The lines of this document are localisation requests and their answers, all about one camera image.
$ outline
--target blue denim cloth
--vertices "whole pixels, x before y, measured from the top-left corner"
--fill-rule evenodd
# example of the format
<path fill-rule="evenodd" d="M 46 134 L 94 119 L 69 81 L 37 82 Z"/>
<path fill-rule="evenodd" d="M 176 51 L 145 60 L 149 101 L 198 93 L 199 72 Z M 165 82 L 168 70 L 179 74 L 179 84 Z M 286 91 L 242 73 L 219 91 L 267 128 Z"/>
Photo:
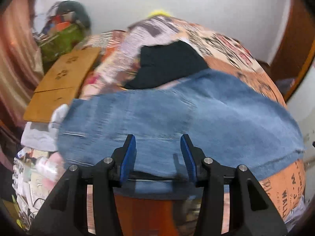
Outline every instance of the blue denim cloth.
<path fill-rule="evenodd" d="M 120 193 L 182 198 L 194 192 L 180 149 L 184 133 L 206 156 L 225 166 L 245 164 L 258 180 L 286 168 L 304 150 L 299 127 L 285 108 L 236 77 L 212 69 L 167 90 L 74 99 L 57 145 L 68 163 L 94 165 L 121 147 L 127 134 L 134 134 L 134 169 L 163 180 L 127 182 Z"/>

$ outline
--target cardboard sheet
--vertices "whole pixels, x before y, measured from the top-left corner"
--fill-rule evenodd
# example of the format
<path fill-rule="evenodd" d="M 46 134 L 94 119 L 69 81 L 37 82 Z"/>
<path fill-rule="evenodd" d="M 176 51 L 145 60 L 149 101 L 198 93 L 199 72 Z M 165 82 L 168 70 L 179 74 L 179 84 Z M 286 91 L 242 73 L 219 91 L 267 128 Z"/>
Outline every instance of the cardboard sheet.
<path fill-rule="evenodd" d="M 23 119 L 48 123 L 57 107 L 70 104 L 99 53 L 97 47 L 61 56 L 37 86 Z"/>

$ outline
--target yellow object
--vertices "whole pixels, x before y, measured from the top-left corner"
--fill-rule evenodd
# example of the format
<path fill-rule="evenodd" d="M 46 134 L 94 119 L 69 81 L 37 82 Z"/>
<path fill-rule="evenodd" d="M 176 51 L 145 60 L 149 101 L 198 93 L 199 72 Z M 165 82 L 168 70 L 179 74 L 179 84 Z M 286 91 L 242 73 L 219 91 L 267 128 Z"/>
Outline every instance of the yellow object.
<path fill-rule="evenodd" d="M 18 213 L 20 212 L 19 205 L 18 205 L 18 203 L 16 202 L 16 200 L 15 200 L 15 198 L 14 198 L 14 195 L 11 195 L 11 196 L 12 196 L 14 208 L 15 208 L 15 210 L 16 210 L 16 213 L 18 214 Z"/>
<path fill-rule="evenodd" d="M 9 211 L 10 215 L 13 217 L 14 220 L 19 219 L 19 206 L 18 203 L 13 204 L 10 201 L 7 200 L 2 200 L 2 202 L 4 203 L 5 207 L 7 208 L 7 210 Z"/>
<path fill-rule="evenodd" d="M 21 228 L 23 228 L 22 223 L 21 223 L 21 221 L 20 221 L 19 219 L 16 220 L 16 223 L 17 223 Z"/>
<path fill-rule="evenodd" d="M 155 11 L 152 11 L 152 12 L 148 15 L 148 18 L 157 16 L 157 15 L 164 15 L 164 16 L 166 16 L 166 17 L 170 17 L 170 16 L 171 16 L 171 15 L 170 15 L 169 13 L 167 13 L 166 11 L 163 11 L 163 10 L 155 10 Z"/>

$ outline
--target wooden wardrobe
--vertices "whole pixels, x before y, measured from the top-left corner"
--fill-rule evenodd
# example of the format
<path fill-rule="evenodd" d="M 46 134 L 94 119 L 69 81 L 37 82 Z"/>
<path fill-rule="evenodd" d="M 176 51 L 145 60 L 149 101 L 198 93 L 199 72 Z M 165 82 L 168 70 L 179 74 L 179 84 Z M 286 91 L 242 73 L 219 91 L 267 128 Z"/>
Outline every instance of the wooden wardrobe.
<path fill-rule="evenodd" d="M 287 101 L 307 73 L 315 55 L 315 20 L 302 0 L 292 0 L 286 30 L 270 68 L 276 82 L 295 78 L 294 85 L 284 95 Z"/>

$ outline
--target cable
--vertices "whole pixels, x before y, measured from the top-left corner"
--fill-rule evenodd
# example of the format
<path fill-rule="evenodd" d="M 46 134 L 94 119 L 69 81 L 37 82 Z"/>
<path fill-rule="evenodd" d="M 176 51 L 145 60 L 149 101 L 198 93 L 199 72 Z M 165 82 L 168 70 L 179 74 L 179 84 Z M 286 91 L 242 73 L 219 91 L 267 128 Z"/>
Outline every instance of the cable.
<path fill-rule="evenodd" d="M 45 199 L 43 199 L 43 198 L 37 198 L 37 199 L 34 201 L 33 208 L 35 208 L 35 204 L 36 204 L 36 202 L 37 202 L 39 199 L 45 201 Z"/>
<path fill-rule="evenodd" d="M 31 223 L 31 215 L 33 215 L 33 219 L 34 219 L 34 213 L 36 213 L 36 212 L 38 213 L 38 210 L 31 212 L 31 213 L 29 214 L 29 216 L 28 216 L 28 222 L 29 222 L 29 224 L 30 224 L 30 227 L 31 227 L 31 225 L 32 225 L 32 223 Z"/>

